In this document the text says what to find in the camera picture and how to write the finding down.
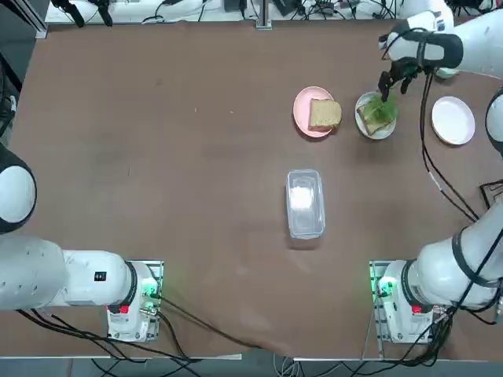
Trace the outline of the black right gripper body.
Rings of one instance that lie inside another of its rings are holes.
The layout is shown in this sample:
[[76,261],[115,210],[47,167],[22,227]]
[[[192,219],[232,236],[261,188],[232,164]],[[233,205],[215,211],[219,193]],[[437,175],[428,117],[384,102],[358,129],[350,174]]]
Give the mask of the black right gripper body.
[[391,62],[390,75],[392,79],[415,79],[420,73],[426,75],[431,72],[431,67],[416,57],[403,57]]

